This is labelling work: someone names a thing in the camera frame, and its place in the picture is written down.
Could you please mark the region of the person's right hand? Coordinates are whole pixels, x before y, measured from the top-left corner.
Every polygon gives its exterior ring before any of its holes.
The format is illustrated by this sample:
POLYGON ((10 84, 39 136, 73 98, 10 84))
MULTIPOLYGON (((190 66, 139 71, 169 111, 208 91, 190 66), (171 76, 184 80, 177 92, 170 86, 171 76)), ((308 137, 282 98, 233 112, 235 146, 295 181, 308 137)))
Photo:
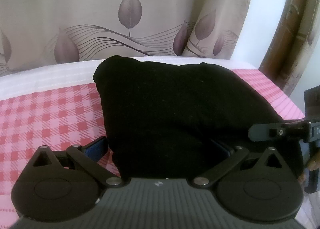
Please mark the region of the person's right hand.
MULTIPOLYGON (((308 164, 306 165, 306 169, 308 171, 314 171, 319 169, 320 165, 320 156, 319 152, 315 154, 310 160, 308 161, 308 164)), ((298 178, 298 182, 302 185, 306 180, 306 171, 304 171, 298 178)))

